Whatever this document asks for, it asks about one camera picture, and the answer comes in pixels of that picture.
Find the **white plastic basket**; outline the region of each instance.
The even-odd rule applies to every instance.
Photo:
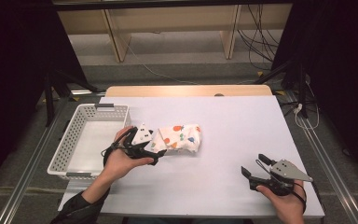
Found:
[[[127,105],[79,105],[48,166],[48,174],[63,179],[93,179],[103,169],[101,151],[117,131],[131,125]]]

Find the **white cloth with colorful print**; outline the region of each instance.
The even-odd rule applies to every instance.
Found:
[[[175,125],[159,128],[152,141],[154,152],[161,150],[182,150],[197,152],[201,143],[201,129],[198,124]]]

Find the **white table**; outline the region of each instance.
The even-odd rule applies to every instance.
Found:
[[[260,193],[249,189],[241,166],[268,177],[256,163],[262,153],[287,159],[303,171],[282,111],[274,96],[109,97],[101,103],[129,105],[133,125],[151,130],[198,123],[202,144],[195,154],[161,158],[156,166],[136,168],[113,184],[102,213],[140,217],[273,217]],[[62,205],[90,181],[71,180]],[[324,211],[311,183],[305,217]]]

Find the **black sleeve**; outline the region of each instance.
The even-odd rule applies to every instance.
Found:
[[[80,192],[66,202],[61,212],[50,222],[50,224],[83,224],[96,223],[98,215],[100,215],[103,203],[109,194],[109,190],[104,196],[95,203],[88,203],[81,196]]]

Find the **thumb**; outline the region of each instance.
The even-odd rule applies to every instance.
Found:
[[[266,198],[268,198],[270,201],[275,200],[276,195],[269,188],[259,185],[256,187],[256,189],[264,196],[266,196]]]
[[[141,159],[137,159],[137,160],[132,160],[132,166],[133,167],[137,167],[137,166],[143,166],[143,165],[147,165],[149,163],[152,163],[154,161],[153,158],[141,158]]]

